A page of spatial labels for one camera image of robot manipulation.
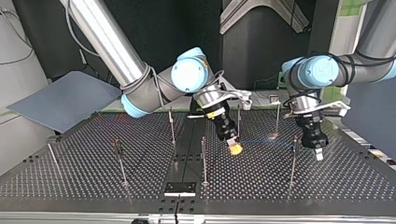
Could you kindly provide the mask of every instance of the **metal bracket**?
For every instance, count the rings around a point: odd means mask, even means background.
[[[165,197],[195,197],[196,183],[168,182],[165,187]]]
[[[342,101],[334,101],[334,102],[331,102],[331,103],[328,103],[325,105],[317,105],[315,107],[310,107],[305,110],[293,111],[293,114],[296,114],[296,115],[306,114],[306,113],[310,113],[310,112],[328,108],[328,107],[340,109],[339,115],[342,117],[345,116],[347,114],[347,111],[350,109],[350,106],[347,105],[346,103],[344,103]]]
[[[270,7],[287,23],[291,21],[294,0],[234,0],[220,15],[220,33],[224,35],[237,21],[254,7]],[[300,33],[309,23],[300,8],[296,5],[293,12],[292,28]]]

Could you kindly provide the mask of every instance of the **metal rod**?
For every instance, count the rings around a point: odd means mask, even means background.
[[[296,136],[294,136],[294,139],[293,139],[293,164],[291,165],[289,190],[291,190],[291,188],[294,185],[293,178],[294,178],[294,169],[295,169],[295,164],[296,164],[297,147],[298,147],[298,136],[296,135]]]
[[[169,109],[169,122],[171,123],[171,130],[172,130],[172,144],[175,146],[176,140],[175,140],[174,122],[173,122],[173,117],[172,117],[172,107],[170,107],[170,109]]]
[[[240,121],[241,121],[242,118],[241,118],[241,106],[239,106],[239,105],[238,105],[238,115],[237,116],[238,116],[238,121],[237,121],[238,122],[237,123],[238,124],[238,137],[240,137],[240,135],[241,135]]]
[[[141,78],[147,65],[140,59],[103,0],[61,0],[122,87]]]
[[[275,126],[275,133],[277,135],[277,129],[279,127],[279,114],[280,114],[280,102],[277,104],[277,110],[276,110],[276,126]]]
[[[204,186],[207,186],[209,183],[207,182],[207,176],[206,176],[206,139],[202,137],[201,141],[201,150],[202,150],[202,160],[204,163]]]
[[[55,156],[55,153],[53,151],[52,145],[50,143],[47,143],[47,146],[49,148],[50,155],[51,155],[53,161],[55,162],[56,168],[58,169],[59,175],[61,176],[61,179],[63,180],[61,167],[59,166],[58,160],[56,159],[56,156]]]
[[[50,155],[52,156],[53,161],[55,161],[56,164],[58,164],[58,160],[56,160],[55,153],[53,153],[52,145],[50,143],[47,144]]]
[[[124,182],[123,182],[122,184],[123,184],[123,186],[125,187],[125,186],[128,186],[129,183],[128,183],[128,181],[126,180],[125,169],[124,169],[124,167],[123,167],[123,163],[122,163],[122,158],[121,158],[121,157],[120,157],[120,167],[121,167],[121,170],[122,170],[122,177],[123,177],[123,179],[124,179]]]

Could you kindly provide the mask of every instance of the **robotic arm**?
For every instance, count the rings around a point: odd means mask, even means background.
[[[286,106],[296,115],[303,129],[302,144],[314,148],[317,155],[329,144],[320,129],[321,110],[341,106],[345,115],[350,108],[342,102],[320,104],[315,90],[358,82],[379,82],[396,76],[396,1],[379,1],[370,22],[352,55],[331,54],[298,58],[282,65],[290,95]]]
[[[228,99],[240,99],[250,109],[250,92],[225,90],[213,75],[206,56],[199,48],[190,49],[173,66],[158,75],[134,50],[103,0],[61,0],[67,13],[105,62],[123,90],[125,111],[141,118],[186,93],[193,97],[214,121],[220,140],[226,140],[232,154],[241,152],[235,122],[230,119]]]

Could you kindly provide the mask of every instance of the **perforated table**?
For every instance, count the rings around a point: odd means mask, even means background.
[[[58,164],[45,147],[0,177],[0,218],[7,212],[396,217],[396,173],[329,121],[322,124],[330,141],[324,161],[302,148],[292,187],[292,139],[301,134],[293,119],[282,119],[271,140],[276,112],[243,111],[244,151],[238,156],[230,155],[210,121],[184,113],[175,113],[174,121],[175,147],[167,113],[142,119],[102,113],[81,122],[52,144]],[[115,138],[124,149],[127,187],[113,152]],[[196,184],[195,197],[164,197],[173,182]]]

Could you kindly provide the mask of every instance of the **silver arm segment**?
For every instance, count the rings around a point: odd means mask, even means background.
[[[206,116],[213,119],[216,126],[220,125],[219,138],[227,140],[231,151],[239,153],[242,150],[226,100],[239,98],[244,108],[250,109],[250,93],[222,89],[201,49],[186,51],[177,57],[173,66],[157,75],[151,66],[140,59],[103,0],[61,2],[120,83],[124,91],[121,102],[130,116],[141,118],[186,93],[197,92],[195,100]]]

